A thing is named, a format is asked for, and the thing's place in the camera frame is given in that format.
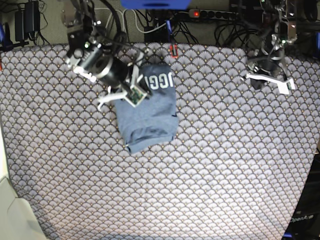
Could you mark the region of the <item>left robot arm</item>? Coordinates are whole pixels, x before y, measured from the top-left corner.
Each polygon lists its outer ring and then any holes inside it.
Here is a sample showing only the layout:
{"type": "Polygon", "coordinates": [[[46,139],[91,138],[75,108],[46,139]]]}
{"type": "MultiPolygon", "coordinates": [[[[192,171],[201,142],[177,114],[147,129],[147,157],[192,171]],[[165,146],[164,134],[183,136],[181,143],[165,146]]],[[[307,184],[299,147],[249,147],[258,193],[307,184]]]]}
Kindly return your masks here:
{"type": "Polygon", "coordinates": [[[285,48],[297,40],[297,6],[295,0],[261,0],[262,41],[260,49],[247,58],[248,72],[245,76],[255,90],[266,83],[277,86],[280,94],[288,95],[295,84],[288,77],[285,48]]]}

